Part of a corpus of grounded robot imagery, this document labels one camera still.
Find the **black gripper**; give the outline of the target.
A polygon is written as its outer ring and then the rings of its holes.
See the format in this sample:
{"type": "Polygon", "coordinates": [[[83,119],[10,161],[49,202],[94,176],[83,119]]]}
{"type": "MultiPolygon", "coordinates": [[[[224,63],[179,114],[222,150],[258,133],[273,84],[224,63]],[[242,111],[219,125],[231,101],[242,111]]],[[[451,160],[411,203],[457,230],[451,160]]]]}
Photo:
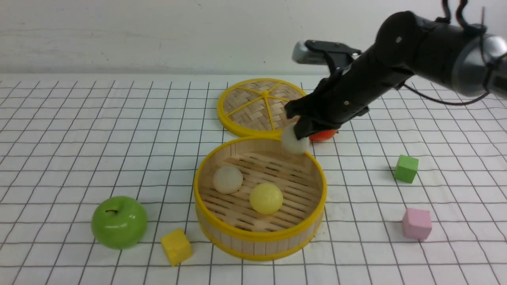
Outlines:
{"type": "Polygon", "coordinates": [[[383,63],[373,45],[351,62],[322,79],[314,91],[286,103],[288,119],[298,116],[294,125],[297,140],[326,130],[339,129],[368,111],[370,103],[413,76],[405,66],[383,63]]]}

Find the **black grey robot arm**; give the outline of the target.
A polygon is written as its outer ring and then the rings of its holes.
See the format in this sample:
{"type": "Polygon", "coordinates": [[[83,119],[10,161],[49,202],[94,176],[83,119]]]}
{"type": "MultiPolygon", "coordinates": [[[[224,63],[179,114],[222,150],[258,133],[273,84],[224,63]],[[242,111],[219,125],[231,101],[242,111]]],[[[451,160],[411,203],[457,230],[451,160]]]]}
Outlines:
{"type": "Polygon", "coordinates": [[[285,105],[286,117],[299,117],[297,139],[339,129],[369,111],[369,104],[420,76],[464,96],[506,97],[506,40],[478,24],[462,27],[401,11],[380,26],[366,51],[343,43],[297,43],[293,60],[327,65],[330,75],[314,91],[285,105]]]}

